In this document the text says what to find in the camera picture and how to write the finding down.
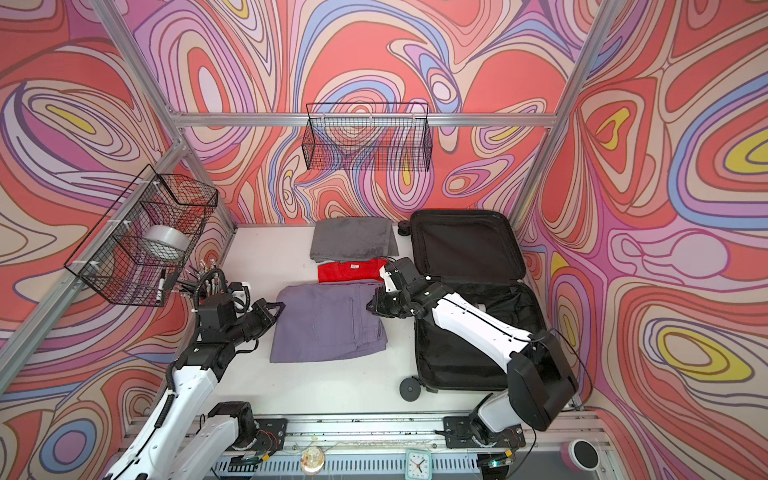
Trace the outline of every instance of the pink patterned wall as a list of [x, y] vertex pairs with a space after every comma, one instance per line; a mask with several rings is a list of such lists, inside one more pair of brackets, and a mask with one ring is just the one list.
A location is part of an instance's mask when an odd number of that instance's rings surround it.
[[[327, 0], [127, 4], [172, 107], [305, 112], [316, 101], [425, 101], [432, 112], [554, 111], [597, 6]], [[509, 213], [542, 128], [434, 129], [428, 172], [306, 172], [301, 128], [191, 128], [237, 223], [419, 208]]]
[[[4, 343], [169, 141], [87, 0], [0, 2], [0, 45]], [[213, 218], [196, 259], [218, 258], [225, 236]], [[0, 396], [0, 478], [100, 478], [155, 397], [189, 316], [178, 296], [152, 309], [85, 290]]]
[[630, 0], [515, 229], [632, 478], [768, 478], [767, 3]]

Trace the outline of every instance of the black suitcase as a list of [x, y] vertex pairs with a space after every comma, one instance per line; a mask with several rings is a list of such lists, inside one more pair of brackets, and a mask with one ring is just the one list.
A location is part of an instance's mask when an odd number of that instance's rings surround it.
[[[525, 262], [507, 218], [485, 210], [420, 210], [411, 216], [413, 263], [432, 280], [508, 325], [546, 328], [538, 301], [521, 279]], [[427, 390], [501, 391], [507, 377], [463, 338], [425, 320], [415, 322], [419, 382]]]

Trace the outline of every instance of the folded red t-shirt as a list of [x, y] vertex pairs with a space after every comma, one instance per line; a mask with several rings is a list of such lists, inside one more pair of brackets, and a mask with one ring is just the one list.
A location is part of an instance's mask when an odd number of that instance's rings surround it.
[[367, 262], [332, 262], [317, 266], [317, 278], [321, 283], [346, 282], [348, 280], [378, 280], [381, 267], [387, 264], [387, 260], [374, 258]]

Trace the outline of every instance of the analog clock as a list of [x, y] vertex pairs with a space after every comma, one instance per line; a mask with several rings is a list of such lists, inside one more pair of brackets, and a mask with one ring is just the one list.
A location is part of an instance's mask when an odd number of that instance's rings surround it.
[[406, 480], [432, 480], [432, 454], [421, 450], [406, 452]]

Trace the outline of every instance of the folded purple jeans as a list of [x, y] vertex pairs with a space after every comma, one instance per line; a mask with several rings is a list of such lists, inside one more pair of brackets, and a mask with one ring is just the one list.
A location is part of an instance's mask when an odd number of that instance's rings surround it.
[[366, 310], [380, 282], [311, 283], [277, 295], [271, 363], [352, 359], [386, 348], [381, 319]]

